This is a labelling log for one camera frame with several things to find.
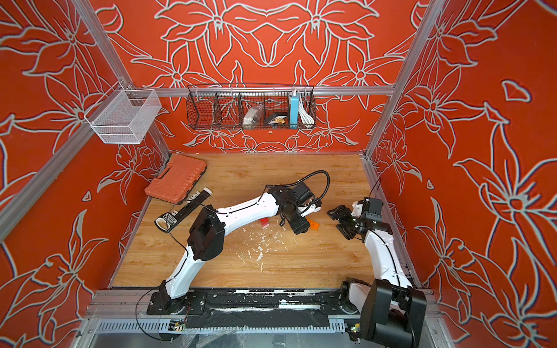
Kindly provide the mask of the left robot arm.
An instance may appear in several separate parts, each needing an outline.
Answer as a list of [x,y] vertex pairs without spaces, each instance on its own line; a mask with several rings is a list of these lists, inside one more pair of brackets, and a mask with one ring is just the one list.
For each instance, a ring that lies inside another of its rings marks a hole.
[[223,252],[225,238],[233,231],[263,218],[280,216],[295,234],[309,230],[307,216],[321,209],[307,185],[270,186],[252,200],[226,208],[203,207],[191,225],[184,254],[175,270],[159,285],[150,300],[150,315],[178,313],[186,307],[191,283],[207,261]]

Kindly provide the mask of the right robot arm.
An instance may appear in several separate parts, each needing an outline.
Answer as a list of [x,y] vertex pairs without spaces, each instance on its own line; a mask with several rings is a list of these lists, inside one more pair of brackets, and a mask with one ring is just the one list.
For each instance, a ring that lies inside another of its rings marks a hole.
[[427,301],[425,294],[404,274],[390,225],[365,211],[360,204],[354,212],[340,205],[327,215],[336,220],[337,229],[345,239],[361,237],[375,275],[370,284],[355,278],[342,283],[340,307],[360,314],[359,322],[348,329],[350,339],[384,347],[418,347]]

